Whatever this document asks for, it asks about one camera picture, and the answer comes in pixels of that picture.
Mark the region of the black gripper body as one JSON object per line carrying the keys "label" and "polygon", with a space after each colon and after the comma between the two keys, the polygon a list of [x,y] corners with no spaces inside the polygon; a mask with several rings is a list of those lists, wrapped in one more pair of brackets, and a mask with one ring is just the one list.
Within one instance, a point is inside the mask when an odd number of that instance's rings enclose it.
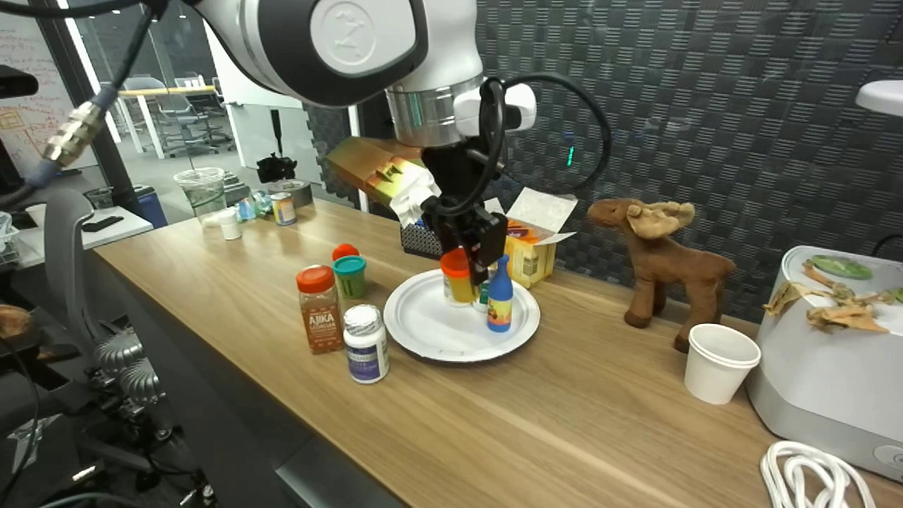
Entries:
{"label": "black gripper body", "polygon": [[420,160],[440,193],[426,202],[426,222],[447,250],[464,244],[472,258],[496,258],[506,243],[506,217],[484,206],[495,179],[489,148],[479,140],[426,146]]}

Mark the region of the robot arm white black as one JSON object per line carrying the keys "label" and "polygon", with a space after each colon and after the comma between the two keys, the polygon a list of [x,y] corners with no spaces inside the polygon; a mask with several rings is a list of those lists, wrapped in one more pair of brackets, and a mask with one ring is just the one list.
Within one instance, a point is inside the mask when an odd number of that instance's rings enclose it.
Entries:
{"label": "robot arm white black", "polygon": [[420,158],[396,217],[461,249],[472,282],[506,250],[509,220],[484,206],[506,138],[536,124],[536,93],[489,76],[478,0],[187,0],[255,83],[347,107],[381,93],[396,140]]}

